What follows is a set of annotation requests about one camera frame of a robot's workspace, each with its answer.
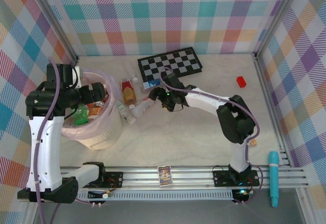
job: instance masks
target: small red toy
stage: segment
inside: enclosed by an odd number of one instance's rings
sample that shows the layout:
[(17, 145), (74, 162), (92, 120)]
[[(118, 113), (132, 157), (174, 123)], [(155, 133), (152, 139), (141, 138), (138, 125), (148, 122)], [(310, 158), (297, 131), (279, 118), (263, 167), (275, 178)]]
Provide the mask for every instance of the small red toy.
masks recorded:
[(243, 76), (239, 76), (239, 77), (236, 79), (236, 81), (238, 82), (238, 85), (239, 85), (239, 87), (241, 87), (241, 88), (244, 88), (244, 87), (247, 85), (247, 83), (246, 83), (246, 81), (244, 80)]

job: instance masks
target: chess board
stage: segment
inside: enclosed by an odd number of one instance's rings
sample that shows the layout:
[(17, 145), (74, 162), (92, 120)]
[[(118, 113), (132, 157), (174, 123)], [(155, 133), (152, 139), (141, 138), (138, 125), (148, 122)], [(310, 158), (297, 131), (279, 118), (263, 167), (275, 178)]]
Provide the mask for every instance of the chess board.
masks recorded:
[(165, 77), (170, 72), (164, 67), (172, 69), (177, 77), (201, 72), (203, 68), (192, 47), (138, 59), (138, 66), (144, 82), (159, 79), (161, 71)]

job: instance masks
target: marble surface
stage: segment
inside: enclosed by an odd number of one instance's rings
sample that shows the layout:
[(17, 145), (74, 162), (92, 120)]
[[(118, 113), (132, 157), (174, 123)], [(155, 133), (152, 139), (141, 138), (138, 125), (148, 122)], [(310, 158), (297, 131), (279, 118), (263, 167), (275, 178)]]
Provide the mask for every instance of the marble surface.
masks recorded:
[[(143, 56), (81, 57), (82, 68), (99, 69), (117, 82), (127, 76), (124, 65), (133, 65), (140, 80), (137, 59)], [(180, 78), (184, 85), (220, 96), (240, 95), (256, 117), (261, 133), (257, 146), (250, 148), (250, 161), (266, 165), (271, 150), (279, 146), (274, 134), (262, 89), (250, 54), (198, 55), (201, 73)], [(247, 86), (239, 88), (243, 76)], [(147, 96), (135, 87), (138, 101)], [(62, 137), (61, 166), (80, 166), (86, 161), (102, 161), (106, 166), (228, 165), (230, 142), (224, 137), (218, 118), (197, 108), (169, 113), (157, 101), (134, 125), (122, 121), (119, 140), (104, 150), (90, 150), (77, 141)]]

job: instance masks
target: plaid wall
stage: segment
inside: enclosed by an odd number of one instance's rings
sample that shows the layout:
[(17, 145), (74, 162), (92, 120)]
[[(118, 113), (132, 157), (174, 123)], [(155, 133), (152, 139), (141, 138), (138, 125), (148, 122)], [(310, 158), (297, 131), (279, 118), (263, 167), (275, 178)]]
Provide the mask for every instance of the plaid wall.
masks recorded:
[(78, 54), (125, 55), (252, 52), (281, 0), (48, 1)]
[(293, 1), (263, 66), (294, 164), (326, 221), (326, 0)]
[(17, 223), (16, 193), (30, 170), (25, 98), (43, 81), (47, 57), (69, 58), (35, 0), (0, 0), (0, 224)]

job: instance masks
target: gray floor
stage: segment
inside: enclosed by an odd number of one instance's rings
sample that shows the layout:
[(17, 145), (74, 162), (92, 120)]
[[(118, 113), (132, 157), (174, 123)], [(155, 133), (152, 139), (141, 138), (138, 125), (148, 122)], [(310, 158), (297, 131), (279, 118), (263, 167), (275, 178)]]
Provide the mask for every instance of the gray floor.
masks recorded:
[[(278, 208), (270, 206), (269, 190), (245, 206), (231, 201), (185, 202), (111, 202), (101, 208), (74, 203), (60, 206), (53, 223), (110, 223), (110, 224), (288, 224), (305, 223), (294, 189), (280, 190)], [(55, 204), (44, 204), (49, 222)], [(37, 218), (35, 224), (41, 223)]]

